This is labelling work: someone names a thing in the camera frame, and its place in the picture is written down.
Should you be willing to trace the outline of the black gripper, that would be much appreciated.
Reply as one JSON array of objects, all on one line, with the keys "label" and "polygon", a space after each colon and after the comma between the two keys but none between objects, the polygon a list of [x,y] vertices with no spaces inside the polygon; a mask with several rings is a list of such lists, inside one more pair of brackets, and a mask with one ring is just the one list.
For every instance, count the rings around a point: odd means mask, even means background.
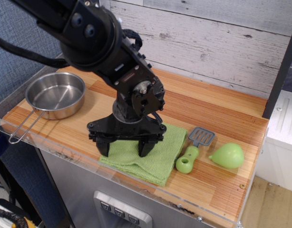
[{"label": "black gripper", "polygon": [[146,157],[156,145],[152,141],[161,141],[166,132],[166,126],[162,124],[160,117],[139,117],[133,108],[117,101],[113,103],[112,114],[87,124],[89,139],[96,142],[100,154],[108,157],[110,143],[117,140],[140,140],[138,143],[138,155]]}]

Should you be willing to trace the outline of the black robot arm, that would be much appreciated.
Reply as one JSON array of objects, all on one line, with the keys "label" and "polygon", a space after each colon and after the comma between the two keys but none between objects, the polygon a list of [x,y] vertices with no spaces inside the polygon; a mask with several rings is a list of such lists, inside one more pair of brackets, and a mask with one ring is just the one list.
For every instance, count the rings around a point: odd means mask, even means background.
[{"label": "black robot arm", "polygon": [[104,7],[84,0],[18,0],[16,5],[60,41],[71,66],[100,76],[117,91],[112,114],[87,125],[89,138],[108,156],[117,140],[136,140],[138,153],[147,156],[162,141],[166,127],[157,114],[163,110],[165,90],[133,32],[124,32]]}]

